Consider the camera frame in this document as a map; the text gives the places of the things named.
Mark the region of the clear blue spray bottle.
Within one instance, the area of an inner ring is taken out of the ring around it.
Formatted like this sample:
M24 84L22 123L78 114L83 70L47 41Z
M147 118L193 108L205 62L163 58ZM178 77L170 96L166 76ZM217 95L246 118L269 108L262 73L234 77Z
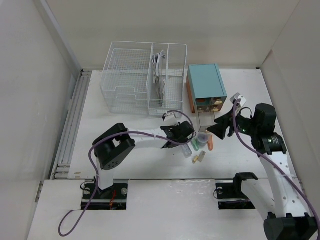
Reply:
M192 156L193 152L187 144L181 145L181 149L182 149L183 155L186 158L189 158Z

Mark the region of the clear plastic drawer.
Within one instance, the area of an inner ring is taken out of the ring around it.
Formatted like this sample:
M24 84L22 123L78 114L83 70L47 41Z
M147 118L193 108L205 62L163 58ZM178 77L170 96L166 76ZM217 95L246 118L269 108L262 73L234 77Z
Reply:
M215 125L215 113L214 112L200 112L198 114L198 126L199 126L199 132L204 133L207 128Z

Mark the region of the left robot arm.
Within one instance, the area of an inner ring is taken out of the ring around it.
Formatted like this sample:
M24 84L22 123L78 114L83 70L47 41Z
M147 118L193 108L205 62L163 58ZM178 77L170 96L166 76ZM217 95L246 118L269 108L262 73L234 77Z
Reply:
M188 144L194 137L193 124L188 121L145 131L129 129L123 123L117 123L99 136L89 150L88 156L91 158L94 155L97 161L94 192L103 199L111 195L114 169L134 148L173 149Z

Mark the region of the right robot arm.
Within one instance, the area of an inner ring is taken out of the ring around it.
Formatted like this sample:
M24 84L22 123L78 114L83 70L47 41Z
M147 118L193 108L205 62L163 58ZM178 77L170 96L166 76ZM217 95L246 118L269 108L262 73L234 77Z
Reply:
M261 187L252 172L237 173L233 178L232 193L250 200L263 220L263 229L269 240L309 240L320 233L320 219L306 195L295 185L288 167L285 142L275 132L277 113L272 105L257 104L254 115L241 115L243 107L238 100L230 112L217 118L207 130L223 140L241 134L251 138L244 146L255 153L263 165L273 196Z

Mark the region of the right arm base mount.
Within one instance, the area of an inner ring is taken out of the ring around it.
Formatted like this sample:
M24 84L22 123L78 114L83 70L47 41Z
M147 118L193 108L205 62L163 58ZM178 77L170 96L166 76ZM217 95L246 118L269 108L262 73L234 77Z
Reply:
M215 182L214 198L218 201L219 210L254 210L255 206L241 191L242 182L258 180L252 172L237 173L232 180L218 180Z

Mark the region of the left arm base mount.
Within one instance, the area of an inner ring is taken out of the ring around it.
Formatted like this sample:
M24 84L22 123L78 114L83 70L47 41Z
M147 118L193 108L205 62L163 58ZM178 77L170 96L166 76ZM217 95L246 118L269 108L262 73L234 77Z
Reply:
M90 202L87 210L106 210L106 211L123 211L127 209L127 197L128 197L127 180L116 180L113 186L101 190L98 189L93 195L96 183L93 180L85 181L80 185L82 190L81 210L84 210L90 198L93 195L93 199Z

